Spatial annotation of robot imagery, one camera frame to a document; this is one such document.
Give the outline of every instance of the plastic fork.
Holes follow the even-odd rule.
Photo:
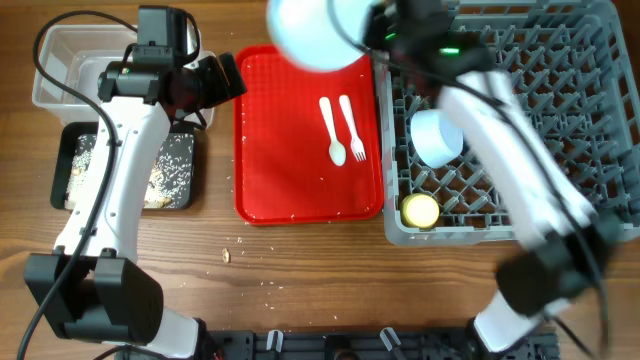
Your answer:
[[[351,132],[351,151],[353,152],[353,156],[355,156],[357,161],[367,160],[367,155],[364,152],[364,144],[358,136],[356,123],[353,119],[351,100],[349,100],[347,95],[340,96],[340,107],[342,108],[342,113],[344,114],[344,118],[347,120],[347,125],[349,125],[349,131]]]

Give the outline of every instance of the crumb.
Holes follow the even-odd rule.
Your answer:
[[[231,261],[231,254],[229,254],[229,250],[228,249],[222,249],[222,261],[224,261],[225,264],[228,264],[229,261]]]

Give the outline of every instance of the wooden surface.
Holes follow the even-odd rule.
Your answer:
[[[49,204],[62,127],[54,115],[31,103],[33,38],[47,20],[78,7],[136,21],[138,1],[100,3],[105,2],[117,5],[88,6],[88,0],[0,5],[0,359],[15,356],[36,309],[22,279],[25,260],[31,252],[50,251],[69,216]],[[196,16],[205,49],[237,53],[269,42],[264,2],[181,6]],[[635,0],[618,1],[618,6],[638,69],[640,6]],[[74,23],[82,21],[96,22],[83,18]],[[245,225],[233,210],[232,181],[227,179],[233,167],[232,108],[230,103],[218,107],[207,132],[204,181],[193,206],[166,214],[145,212],[140,223],[139,265],[160,282],[167,305],[204,319],[211,329],[338,331],[463,325],[489,302],[495,291],[494,264],[518,251],[512,242],[395,247],[384,237],[382,214],[352,223]],[[223,248],[231,251],[230,264],[222,263]],[[640,354],[639,278],[640,242],[629,243],[608,274],[616,360]],[[592,294],[564,314],[592,345],[598,334],[596,316]],[[563,358],[582,359],[565,337],[562,341]],[[28,356],[89,359],[105,349],[58,340],[44,322]]]

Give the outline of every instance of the plastic spoon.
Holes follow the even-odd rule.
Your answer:
[[[331,111],[331,102],[329,98],[320,98],[320,111],[322,111],[322,117],[324,118],[324,124],[329,131],[329,137],[331,138],[331,145],[329,145],[329,157],[336,166],[344,165],[347,160],[347,150],[338,141],[336,136],[336,128],[333,124],[333,112]]]

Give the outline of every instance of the dish rack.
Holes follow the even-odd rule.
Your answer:
[[[454,31],[475,32],[511,73],[517,98],[547,148],[597,209],[615,208],[625,239],[640,235],[638,92],[614,5],[608,0],[448,2]],[[421,163],[411,116],[426,103],[399,74],[376,64],[382,129],[384,222],[396,245],[465,245],[513,239],[490,177],[465,146],[440,169]],[[406,227],[400,206],[433,196],[441,215],[429,230]]]

